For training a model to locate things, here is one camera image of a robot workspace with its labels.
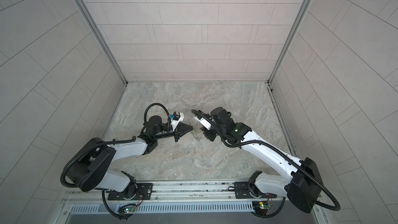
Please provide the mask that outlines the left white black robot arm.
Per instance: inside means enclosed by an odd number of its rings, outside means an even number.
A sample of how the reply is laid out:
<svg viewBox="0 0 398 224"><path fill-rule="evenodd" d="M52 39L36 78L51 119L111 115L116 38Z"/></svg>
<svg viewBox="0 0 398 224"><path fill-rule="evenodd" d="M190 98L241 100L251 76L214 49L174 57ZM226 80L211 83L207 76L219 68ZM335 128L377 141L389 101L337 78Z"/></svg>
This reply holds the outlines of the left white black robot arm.
<svg viewBox="0 0 398 224"><path fill-rule="evenodd" d="M183 119L182 113L174 113L163 123L160 116L152 116L144 120L142 133L130 140L106 142L92 138L65 165L60 176L61 184L83 192L93 189L124 192L131 189L135 184L134 177L127 172L111 171L111 163L147 155L157 147L159 139L174 138L177 142L193 131L193 126L183 123Z"/></svg>

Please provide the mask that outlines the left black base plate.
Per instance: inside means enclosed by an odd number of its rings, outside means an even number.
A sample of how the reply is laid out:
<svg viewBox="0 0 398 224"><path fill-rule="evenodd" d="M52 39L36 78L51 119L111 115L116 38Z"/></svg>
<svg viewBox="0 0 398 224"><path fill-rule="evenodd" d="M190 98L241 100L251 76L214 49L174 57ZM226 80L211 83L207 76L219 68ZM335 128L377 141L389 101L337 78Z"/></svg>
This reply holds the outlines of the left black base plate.
<svg viewBox="0 0 398 224"><path fill-rule="evenodd" d="M107 200L110 201L142 201L150 200L153 190L152 183L135 183L128 186L123 192L107 191Z"/></svg>

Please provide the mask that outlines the aluminium mounting rail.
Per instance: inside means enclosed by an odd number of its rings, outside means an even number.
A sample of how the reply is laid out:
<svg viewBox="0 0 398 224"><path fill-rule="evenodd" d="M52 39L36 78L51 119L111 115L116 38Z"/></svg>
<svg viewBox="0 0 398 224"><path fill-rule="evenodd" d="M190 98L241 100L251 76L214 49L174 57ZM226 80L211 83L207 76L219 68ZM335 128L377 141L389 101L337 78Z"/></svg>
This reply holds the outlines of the aluminium mounting rail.
<svg viewBox="0 0 398 224"><path fill-rule="evenodd" d="M281 176L267 175L269 179L281 179ZM275 199L236 199L234 192L228 191L237 181L248 182L249 179L214 179L214 180L158 180L158 181L136 181L135 183L152 183L153 190L150 200L142 200L142 203L150 202L269 202L276 203L283 197L277 195ZM101 203L102 195L100 189L83 192L79 188L67 188L65 195L61 198L62 203L89 204ZM109 201L116 203L137 203L140 200Z"/></svg>

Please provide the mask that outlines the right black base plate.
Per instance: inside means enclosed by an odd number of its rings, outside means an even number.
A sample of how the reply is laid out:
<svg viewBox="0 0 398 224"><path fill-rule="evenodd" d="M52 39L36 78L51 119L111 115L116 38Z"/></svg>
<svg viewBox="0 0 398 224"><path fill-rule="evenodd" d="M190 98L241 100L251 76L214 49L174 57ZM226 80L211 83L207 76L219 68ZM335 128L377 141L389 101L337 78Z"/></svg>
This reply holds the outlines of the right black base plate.
<svg viewBox="0 0 398 224"><path fill-rule="evenodd" d="M277 195L271 193L261 193L254 184L244 181L237 181L233 186L228 187L228 191L234 192L236 199L275 199Z"/></svg>

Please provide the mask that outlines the metal key holder plate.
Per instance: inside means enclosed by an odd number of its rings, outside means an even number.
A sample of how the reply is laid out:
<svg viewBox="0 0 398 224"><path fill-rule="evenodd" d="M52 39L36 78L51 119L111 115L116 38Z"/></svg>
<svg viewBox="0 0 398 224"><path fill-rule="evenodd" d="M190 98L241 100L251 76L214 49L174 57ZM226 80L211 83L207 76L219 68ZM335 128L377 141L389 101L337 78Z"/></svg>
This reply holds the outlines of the metal key holder plate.
<svg viewBox="0 0 398 224"><path fill-rule="evenodd" d="M198 133L198 131L197 131L196 128L194 128L194 129L191 131L191 134L192 134L193 138L194 138L196 141L198 141L198 142L200 141L199 133Z"/></svg>

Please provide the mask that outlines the perforated vent strip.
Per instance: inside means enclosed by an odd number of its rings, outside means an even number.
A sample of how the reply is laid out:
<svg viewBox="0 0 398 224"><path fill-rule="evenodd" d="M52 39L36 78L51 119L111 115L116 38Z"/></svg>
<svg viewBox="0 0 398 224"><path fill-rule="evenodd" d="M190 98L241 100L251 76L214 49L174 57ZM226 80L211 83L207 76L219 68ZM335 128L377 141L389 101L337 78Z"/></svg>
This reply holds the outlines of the perforated vent strip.
<svg viewBox="0 0 398 224"><path fill-rule="evenodd" d="M220 212L253 212L251 202L150 202L143 203L136 209L138 214L159 213L220 213ZM74 204L72 214L107 214L103 204Z"/></svg>

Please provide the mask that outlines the left circuit board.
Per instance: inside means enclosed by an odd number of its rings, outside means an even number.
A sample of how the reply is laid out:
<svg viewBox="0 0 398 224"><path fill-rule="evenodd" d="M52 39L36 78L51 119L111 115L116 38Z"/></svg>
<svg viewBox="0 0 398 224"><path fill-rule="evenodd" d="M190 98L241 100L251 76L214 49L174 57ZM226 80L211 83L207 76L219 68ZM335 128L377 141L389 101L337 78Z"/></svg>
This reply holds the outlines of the left circuit board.
<svg viewBox="0 0 398 224"><path fill-rule="evenodd" d="M119 214L133 214L136 210L136 204L127 204L124 206L119 207L118 213Z"/></svg>

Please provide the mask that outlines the circuit board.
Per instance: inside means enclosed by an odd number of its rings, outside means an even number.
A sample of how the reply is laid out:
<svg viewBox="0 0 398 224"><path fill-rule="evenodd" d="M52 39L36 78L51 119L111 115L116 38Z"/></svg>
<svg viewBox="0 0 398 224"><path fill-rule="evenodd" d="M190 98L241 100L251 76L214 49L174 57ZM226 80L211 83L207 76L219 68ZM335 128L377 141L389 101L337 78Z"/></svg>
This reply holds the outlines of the circuit board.
<svg viewBox="0 0 398 224"><path fill-rule="evenodd" d="M272 205L268 202L258 202L258 201L252 202L252 208L256 215L266 216L271 207Z"/></svg>
<svg viewBox="0 0 398 224"><path fill-rule="evenodd" d="M136 210L136 204L127 204L124 206L119 207L118 213L119 214L133 214Z"/></svg>

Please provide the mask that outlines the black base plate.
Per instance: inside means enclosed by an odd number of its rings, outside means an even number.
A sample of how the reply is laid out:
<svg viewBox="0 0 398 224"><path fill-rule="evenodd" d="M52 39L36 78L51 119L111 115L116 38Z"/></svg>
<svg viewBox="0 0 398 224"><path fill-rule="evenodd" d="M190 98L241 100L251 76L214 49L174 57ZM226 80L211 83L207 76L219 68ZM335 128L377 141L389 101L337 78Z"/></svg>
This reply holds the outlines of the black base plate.
<svg viewBox="0 0 398 224"><path fill-rule="evenodd" d="M244 181L237 181L233 186L228 187L228 191L234 192L236 199L275 199L277 195L271 193L261 193L254 184Z"/></svg>
<svg viewBox="0 0 398 224"><path fill-rule="evenodd" d="M142 201L150 200L153 190L152 183L135 183L128 186L123 192L107 191L107 200L110 201Z"/></svg>

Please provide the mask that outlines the right circuit board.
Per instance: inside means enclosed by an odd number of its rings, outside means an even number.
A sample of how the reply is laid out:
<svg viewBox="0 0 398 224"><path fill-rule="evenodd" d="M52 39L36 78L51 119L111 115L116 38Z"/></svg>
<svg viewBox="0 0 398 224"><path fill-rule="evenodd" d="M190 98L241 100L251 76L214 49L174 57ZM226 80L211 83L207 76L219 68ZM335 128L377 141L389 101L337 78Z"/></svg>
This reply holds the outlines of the right circuit board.
<svg viewBox="0 0 398 224"><path fill-rule="evenodd" d="M266 216L271 207L272 205L268 202L258 202L258 201L252 202L252 208L256 215Z"/></svg>

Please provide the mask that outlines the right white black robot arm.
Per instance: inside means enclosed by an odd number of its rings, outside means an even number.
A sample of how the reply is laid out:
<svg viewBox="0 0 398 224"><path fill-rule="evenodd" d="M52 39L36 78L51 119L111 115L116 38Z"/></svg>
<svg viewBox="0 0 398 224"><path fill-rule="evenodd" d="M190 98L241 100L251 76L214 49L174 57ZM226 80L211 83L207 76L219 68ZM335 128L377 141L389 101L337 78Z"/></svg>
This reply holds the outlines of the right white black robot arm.
<svg viewBox="0 0 398 224"><path fill-rule="evenodd" d="M216 137L230 148L241 148L268 164L281 179L269 179L257 171L248 181L249 192L255 198L275 194L287 198L296 208L310 213L321 193L317 183L322 182L316 163L310 158L294 157L261 138L251 127L234 122L231 114L218 107L210 114L194 112L201 130L210 141Z"/></svg>

